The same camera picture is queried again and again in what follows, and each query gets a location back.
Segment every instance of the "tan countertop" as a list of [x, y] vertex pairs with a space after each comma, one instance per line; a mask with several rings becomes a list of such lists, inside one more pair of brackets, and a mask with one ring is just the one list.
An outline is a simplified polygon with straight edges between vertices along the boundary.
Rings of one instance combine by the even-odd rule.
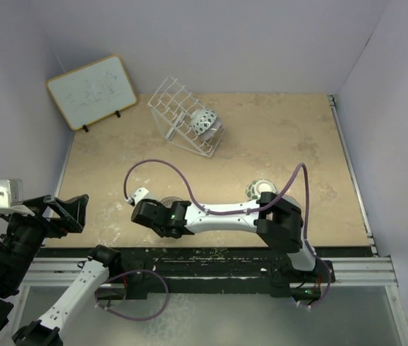
[[[280, 189], [300, 161], [309, 169], [309, 238], [314, 246], [368, 246], [358, 198], [350, 178], [334, 117], [325, 94], [201, 94], [226, 133], [211, 159], [167, 143], [147, 106], [138, 104], [76, 132], [59, 197], [90, 196], [82, 234], [50, 239], [47, 247], [253, 247], [265, 246], [254, 234], [205, 232], [181, 239], [159, 238], [130, 222], [132, 207], [123, 199], [126, 171], [143, 159], [163, 159], [189, 179], [201, 203], [239, 203], [254, 179]], [[181, 179], [169, 167], [137, 168], [128, 191], [146, 187], [159, 199], [189, 200]], [[288, 194], [304, 206], [303, 177]]]

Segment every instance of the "white wire rack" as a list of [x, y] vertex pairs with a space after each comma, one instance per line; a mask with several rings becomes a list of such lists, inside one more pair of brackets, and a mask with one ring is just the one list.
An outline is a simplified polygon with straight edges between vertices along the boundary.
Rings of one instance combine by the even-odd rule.
[[176, 78], [168, 76], [149, 100], [159, 132], [166, 141], [193, 153], [212, 157], [225, 133], [222, 125], [208, 140], [201, 141], [190, 125], [190, 116], [205, 106], [194, 98]]

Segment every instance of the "wooden whiteboard frame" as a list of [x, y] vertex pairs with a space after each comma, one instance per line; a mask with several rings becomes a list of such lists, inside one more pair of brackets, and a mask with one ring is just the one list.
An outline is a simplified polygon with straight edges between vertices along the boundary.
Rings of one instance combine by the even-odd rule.
[[[74, 131], [77, 131], [77, 130], [81, 130], [81, 129], [83, 128], [83, 126], [81, 126], [80, 128], [73, 128], [73, 127], [71, 127], [71, 124], [70, 124], [70, 122], [68, 121], [68, 118], [66, 117], [65, 112], [63, 111], [62, 107], [60, 106], [60, 103], [58, 103], [58, 100], [53, 96], [53, 93], [52, 93], [52, 91], [50, 90], [50, 87], [48, 86], [48, 84], [49, 84], [50, 82], [52, 82], [52, 81], [55, 81], [56, 79], [60, 79], [61, 77], [68, 76], [69, 74], [72, 74], [73, 72], [82, 70], [83, 68], [86, 68], [86, 67], [95, 65], [96, 63], [100, 63], [100, 62], [102, 62], [102, 61], [105, 61], [105, 60], [108, 60], [108, 59], [111, 59], [111, 58], [114, 58], [114, 57], [116, 57], [116, 58], [119, 59], [120, 65], [123, 67], [123, 70], [124, 70], [124, 73], [125, 73], [125, 77], [127, 78], [127, 81], [129, 82], [130, 88], [132, 89], [133, 96], [135, 97], [135, 101], [134, 101], [132, 104], [127, 105], [127, 106], [122, 107], [122, 108], [119, 109], [119, 110], [124, 110], [125, 108], [129, 108], [130, 106], [133, 106], [135, 103], [137, 103], [138, 98], [137, 98], [137, 94], [135, 93], [135, 90], [134, 90], [133, 87], [132, 87], [132, 82], [130, 81], [130, 78], [129, 78], [129, 75], [128, 75], [128, 73], [127, 73], [127, 70], [125, 69], [124, 62], [123, 62], [123, 60], [120, 58], [120, 56], [119, 56], [118, 54], [113, 54], [113, 55], [111, 55], [111, 56], [107, 56], [106, 58], [103, 58], [103, 59], [94, 61], [93, 63], [89, 63], [89, 64], [87, 64], [87, 65], [85, 65], [85, 66], [76, 68], [76, 69], [74, 69], [74, 70], [72, 70], [72, 71], [66, 72], [65, 74], [61, 74], [60, 76], [53, 77], [52, 79], [49, 79], [49, 80], [46, 81], [45, 86], [46, 86], [46, 88], [47, 88], [47, 90], [48, 90], [48, 93], [51, 95], [53, 101], [55, 101], [55, 103], [56, 103], [58, 109], [60, 110], [60, 113], [61, 113], [62, 116], [65, 118], [65, 120], [66, 120], [66, 122], [68, 123], [68, 126], [70, 127], [70, 129], [72, 129], [72, 130], [74, 130]], [[104, 119], [104, 118], [106, 118], [106, 117], [108, 117], [108, 116], [110, 116], [110, 115], [113, 115], [113, 114], [115, 114], [115, 113], [113, 112], [113, 113], [109, 113], [109, 114], [103, 115], [103, 116], [100, 117], [99, 119], [94, 120], [94, 121], [92, 121], [92, 122], [90, 122], [90, 123], [87, 123], [87, 124], [85, 124], [85, 125], [86, 125], [86, 126], [91, 125], [91, 124], [96, 123], [97, 121], [99, 121], [99, 120], [101, 120], [101, 119]]]

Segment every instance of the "white wall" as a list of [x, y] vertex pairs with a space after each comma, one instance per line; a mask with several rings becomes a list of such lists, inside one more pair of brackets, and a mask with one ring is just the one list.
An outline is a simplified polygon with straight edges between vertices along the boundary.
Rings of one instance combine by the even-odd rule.
[[408, 1], [386, 9], [338, 105], [378, 250], [393, 258], [408, 316]]
[[0, 1], [0, 178], [21, 177], [27, 198], [55, 191], [71, 139], [45, 89], [61, 73], [30, 3]]
[[335, 93], [389, 0], [32, 0], [63, 66], [112, 53], [137, 92]]

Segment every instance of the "whiteboard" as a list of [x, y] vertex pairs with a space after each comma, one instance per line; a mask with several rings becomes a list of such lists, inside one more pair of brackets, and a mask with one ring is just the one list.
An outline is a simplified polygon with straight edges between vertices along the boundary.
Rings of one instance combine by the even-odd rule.
[[108, 56], [50, 79], [47, 88], [73, 130], [137, 102], [118, 56]]

